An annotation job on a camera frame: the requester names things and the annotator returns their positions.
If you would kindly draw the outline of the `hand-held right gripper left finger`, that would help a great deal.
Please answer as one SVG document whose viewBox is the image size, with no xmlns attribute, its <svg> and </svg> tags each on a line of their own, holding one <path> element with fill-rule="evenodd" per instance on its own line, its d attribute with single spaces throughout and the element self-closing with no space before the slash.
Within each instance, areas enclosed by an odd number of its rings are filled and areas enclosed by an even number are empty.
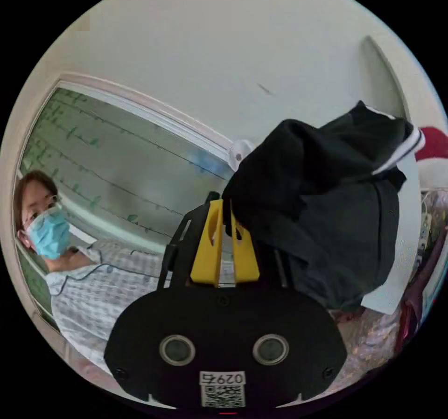
<svg viewBox="0 0 448 419">
<path fill-rule="evenodd" d="M 195 260 L 190 273 L 193 283 L 218 285 L 223 245 L 223 200 L 210 201 Z"/>
</svg>

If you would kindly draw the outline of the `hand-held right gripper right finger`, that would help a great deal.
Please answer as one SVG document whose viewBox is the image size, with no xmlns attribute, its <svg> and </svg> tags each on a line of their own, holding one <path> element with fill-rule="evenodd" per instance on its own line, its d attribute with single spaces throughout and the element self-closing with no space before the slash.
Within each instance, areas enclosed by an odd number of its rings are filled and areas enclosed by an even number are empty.
<svg viewBox="0 0 448 419">
<path fill-rule="evenodd" d="M 238 221 L 231 221 L 232 254 L 235 283 L 252 283 L 259 280 L 260 272 L 252 238 Z"/>
</svg>

